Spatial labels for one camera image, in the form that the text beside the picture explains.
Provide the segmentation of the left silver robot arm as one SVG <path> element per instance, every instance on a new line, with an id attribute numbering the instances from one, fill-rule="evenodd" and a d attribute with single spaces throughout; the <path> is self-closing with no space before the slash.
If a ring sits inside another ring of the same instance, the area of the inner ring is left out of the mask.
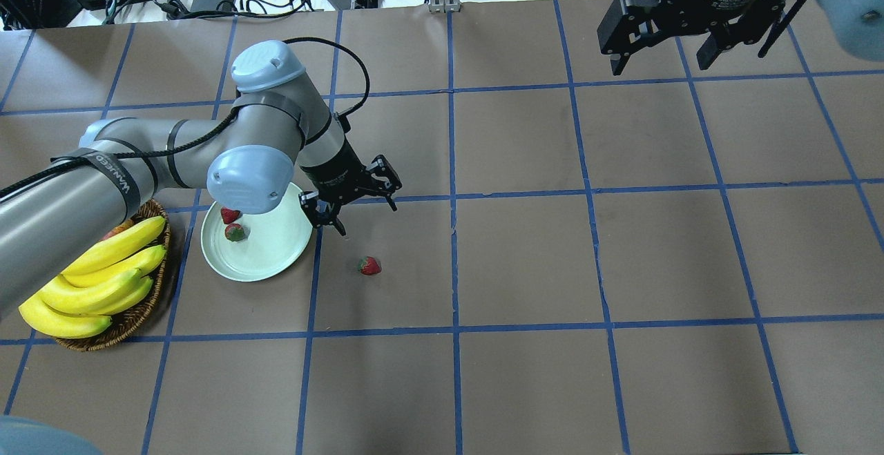
<path id="1" fill-rule="evenodd" d="M 301 210 L 341 235 L 344 204 L 381 197 L 394 206 L 402 182 L 389 160 L 364 164 L 347 137 L 367 97 L 329 109 L 295 43 L 262 41 L 234 59 L 237 96 L 220 121 L 101 119 L 77 149 L 3 188 L 3 316 L 166 188 L 205 188 L 228 209 L 262 215 L 281 205 L 300 168 L 313 184 Z"/>

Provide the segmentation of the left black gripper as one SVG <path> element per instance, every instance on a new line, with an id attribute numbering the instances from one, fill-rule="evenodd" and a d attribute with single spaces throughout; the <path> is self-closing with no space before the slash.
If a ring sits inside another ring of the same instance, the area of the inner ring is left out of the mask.
<path id="1" fill-rule="evenodd" d="M 340 220 L 342 206 L 366 196 L 382 197 L 392 211 L 398 210 L 394 194 L 401 190 L 402 181 L 384 154 L 365 165 L 345 141 L 327 162 L 299 168 L 315 187 L 299 193 L 301 211 L 314 229 L 332 226 L 345 237 L 347 231 Z"/>

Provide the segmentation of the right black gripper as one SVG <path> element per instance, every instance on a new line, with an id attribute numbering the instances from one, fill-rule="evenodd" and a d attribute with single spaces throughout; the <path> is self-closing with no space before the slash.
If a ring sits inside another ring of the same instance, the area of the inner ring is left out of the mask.
<path id="1" fill-rule="evenodd" d="M 740 43 L 757 43 L 784 6 L 785 0 L 613 0 L 597 27 L 599 48 L 612 75 L 620 75 L 645 48 L 670 37 L 709 33 L 695 54 L 705 70 Z"/>

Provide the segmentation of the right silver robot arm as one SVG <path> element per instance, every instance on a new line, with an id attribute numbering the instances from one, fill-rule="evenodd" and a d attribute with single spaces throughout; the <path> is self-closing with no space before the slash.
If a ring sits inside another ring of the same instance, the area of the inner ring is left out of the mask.
<path id="1" fill-rule="evenodd" d="M 764 57 L 808 0 L 613 0 L 597 27 L 614 75 L 636 52 L 673 37 L 704 35 L 698 68 L 738 45 L 760 44 Z M 815 0 L 843 51 L 881 61 L 882 0 Z"/>

